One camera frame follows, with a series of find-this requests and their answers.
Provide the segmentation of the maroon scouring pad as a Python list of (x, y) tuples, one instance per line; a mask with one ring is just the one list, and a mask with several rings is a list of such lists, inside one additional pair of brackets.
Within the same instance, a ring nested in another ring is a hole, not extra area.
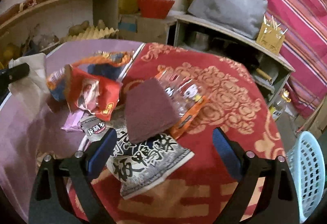
[(155, 78), (127, 92), (124, 115), (133, 144), (170, 129), (180, 119), (171, 98)]

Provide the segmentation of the grey low shelf unit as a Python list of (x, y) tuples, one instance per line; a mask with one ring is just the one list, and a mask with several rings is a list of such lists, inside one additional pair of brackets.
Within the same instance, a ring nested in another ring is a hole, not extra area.
[[(295, 68), (280, 54), (275, 55), (237, 32), (191, 15), (175, 15), (174, 46), (230, 58), (243, 64), (271, 106)], [(273, 84), (253, 76), (260, 68), (273, 78)]]

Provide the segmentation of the orange blue foil bag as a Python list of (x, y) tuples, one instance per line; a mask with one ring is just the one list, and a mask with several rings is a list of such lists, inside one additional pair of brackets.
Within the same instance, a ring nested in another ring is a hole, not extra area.
[[(117, 80), (123, 67), (132, 61), (134, 51), (106, 52), (97, 51), (93, 55), (68, 64), (72, 68), (87, 66), (87, 73)], [(56, 101), (65, 100), (65, 68), (51, 73), (47, 78), (47, 87)]]

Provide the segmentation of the striped pink curtain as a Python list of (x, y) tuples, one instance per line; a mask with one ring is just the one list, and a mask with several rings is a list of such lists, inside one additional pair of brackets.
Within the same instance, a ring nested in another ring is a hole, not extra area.
[(295, 72), (286, 88), (307, 118), (326, 96), (326, 0), (267, 1), (267, 16), (287, 31), (280, 54)]

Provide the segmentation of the wooden handled pan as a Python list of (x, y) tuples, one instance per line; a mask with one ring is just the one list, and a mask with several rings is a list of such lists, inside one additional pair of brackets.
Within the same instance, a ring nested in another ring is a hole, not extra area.
[(265, 81), (267, 81), (269, 84), (273, 84), (273, 78), (270, 77), (269, 74), (267, 74), (265, 71), (263, 71), (260, 68), (256, 68), (256, 70), (252, 73), (253, 76), (258, 76)]

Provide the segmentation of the cardboard box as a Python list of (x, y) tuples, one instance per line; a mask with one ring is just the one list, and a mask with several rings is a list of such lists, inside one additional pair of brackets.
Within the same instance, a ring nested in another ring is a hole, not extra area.
[(144, 43), (174, 44), (177, 20), (143, 18), (139, 14), (120, 15), (119, 39)]

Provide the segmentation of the yellow chopstick holder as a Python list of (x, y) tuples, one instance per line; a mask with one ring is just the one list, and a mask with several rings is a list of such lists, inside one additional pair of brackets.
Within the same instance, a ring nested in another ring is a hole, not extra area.
[(264, 16), (261, 29), (256, 39), (257, 44), (275, 55), (280, 53), (288, 30), (288, 28), (281, 28), (280, 26), (281, 23), (277, 23), (274, 16), (271, 16), (270, 19)]

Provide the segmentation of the purple table cloth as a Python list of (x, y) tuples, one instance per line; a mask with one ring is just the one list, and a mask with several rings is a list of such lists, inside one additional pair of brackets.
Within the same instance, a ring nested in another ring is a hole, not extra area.
[[(136, 51), (140, 46), (139, 42), (127, 40), (65, 43), (47, 56), (47, 73), (97, 51)], [(82, 132), (67, 133), (61, 129), (68, 114), (67, 107), (52, 112), (44, 104), (30, 120), (12, 95), (8, 95), (1, 105), (1, 188), (23, 221), (28, 220), (30, 195), (37, 174), (37, 155), (52, 153), (60, 158), (69, 157), (82, 142)]]

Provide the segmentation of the red plastic basket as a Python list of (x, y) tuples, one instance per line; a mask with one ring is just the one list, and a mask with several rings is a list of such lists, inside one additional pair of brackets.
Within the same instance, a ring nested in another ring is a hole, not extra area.
[(138, 0), (138, 7), (143, 18), (165, 19), (174, 3), (174, 0)]

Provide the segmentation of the red floral towel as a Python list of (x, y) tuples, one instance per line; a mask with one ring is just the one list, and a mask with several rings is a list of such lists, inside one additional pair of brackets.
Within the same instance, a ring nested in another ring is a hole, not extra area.
[(228, 58), (147, 44), (123, 80), (123, 92), (170, 69), (202, 83), (208, 102), (178, 142), (194, 157), (163, 183), (125, 200), (109, 170), (92, 182), (117, 223), (212, 223), (237, 182), (230, 177), (212, 142), (216, 127), (261, 158), (285, 153), (278, 128), (246, 68)]

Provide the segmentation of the white paper tissue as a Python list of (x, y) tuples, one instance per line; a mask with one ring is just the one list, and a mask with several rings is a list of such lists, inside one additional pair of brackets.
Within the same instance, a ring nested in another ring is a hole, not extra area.
[(27, 118), (32, 121), (50, 95), (46, 84), (46, 55), (38, 53), (10, 60), (9, 68), (25, 63), (29, 66), (28, 75), (9, 84), (9, 91), (22, 106)]

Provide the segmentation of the small grey sachet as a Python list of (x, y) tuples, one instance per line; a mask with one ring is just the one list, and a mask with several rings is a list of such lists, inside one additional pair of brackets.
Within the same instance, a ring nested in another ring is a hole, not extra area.
[(91, 143), (100, 141), (108, 131), (106, 123), (93, 115), (82, 118), (80, 127)]

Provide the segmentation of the light blue laundry basket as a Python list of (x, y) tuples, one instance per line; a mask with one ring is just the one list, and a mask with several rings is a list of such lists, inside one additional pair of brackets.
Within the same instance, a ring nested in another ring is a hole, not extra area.
[(315, 136), (303, 131), (287, 152), (287, 161), (297, 192), (300, 223), (304, 223), (324, 193), (325, 162)]

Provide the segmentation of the clear orange snack bag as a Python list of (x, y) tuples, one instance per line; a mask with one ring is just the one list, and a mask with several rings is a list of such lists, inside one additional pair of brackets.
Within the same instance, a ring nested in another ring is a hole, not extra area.
[(160, 71), (155, 78), (171, 98), (179, 115), (179, 121), (170, 128), (171, 136), (178, 139), (207, 103), (206, 88), (195, 79), (169, 69)]

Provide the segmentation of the wooden wall shelf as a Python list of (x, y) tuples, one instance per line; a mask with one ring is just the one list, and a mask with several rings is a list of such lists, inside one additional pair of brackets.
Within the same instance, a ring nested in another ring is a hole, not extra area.
[[(1, 0), (1, 13), (25, 1)], [(117, 28), (118, 16), (118, 0), (41, 0), (1, 24), (1, 53), (8, 47), (20, 47), (33, 37), (61, 38), (70, 27), (84, 21), (97, 25), (103, 20), (108, 28)]]

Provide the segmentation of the grey calligraphy snack bag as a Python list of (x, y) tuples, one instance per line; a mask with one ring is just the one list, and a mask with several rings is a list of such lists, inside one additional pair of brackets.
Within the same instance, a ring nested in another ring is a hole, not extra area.
[(133, 144), (129, 140), (126, 123), (118, 122), (110, 127), (116, 130), (117, 142), (106, 166), (120, 181), (120, 195), (125, 200), (164, 182), (195, 155), (169, 134), (159, 133), (146, 141)]

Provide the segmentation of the red snack wrapper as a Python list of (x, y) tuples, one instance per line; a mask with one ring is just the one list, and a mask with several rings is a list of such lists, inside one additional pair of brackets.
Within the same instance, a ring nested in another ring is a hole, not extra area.
[(70, 111), (81, 109), (108, 122), (118, 104), (121, 83), (71, 65), (64, 69), (64, 95)]

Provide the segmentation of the oil bottle on floor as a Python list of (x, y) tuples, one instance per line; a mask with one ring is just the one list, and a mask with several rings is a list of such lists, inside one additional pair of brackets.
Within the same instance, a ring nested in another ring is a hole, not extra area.
[(279, 97), (273, 102), (273, 104), (269, 108), (270, 114), (272, 115), (272, 119), (274, 121), (276, 121), (282, 115), (282, 113), (286, 109), (286, 106), (290, 102), (291, 99), (289, 97), (289, 91), (283, 88), (283, 90), (279, 94)]

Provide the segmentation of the yellow egg tray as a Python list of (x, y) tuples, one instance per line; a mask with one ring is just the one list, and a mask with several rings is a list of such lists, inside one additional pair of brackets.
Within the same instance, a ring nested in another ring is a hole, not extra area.
[(97, 39), (113, 39), (118, 35), (119, 30), (114, 28), (98, 29), (97, 27), (89, 27), (84, 32), (78, 35), (66, 35), (60, 39), (60, 43), (69, 41), (82, 41), (82, 40), (97, 40)]

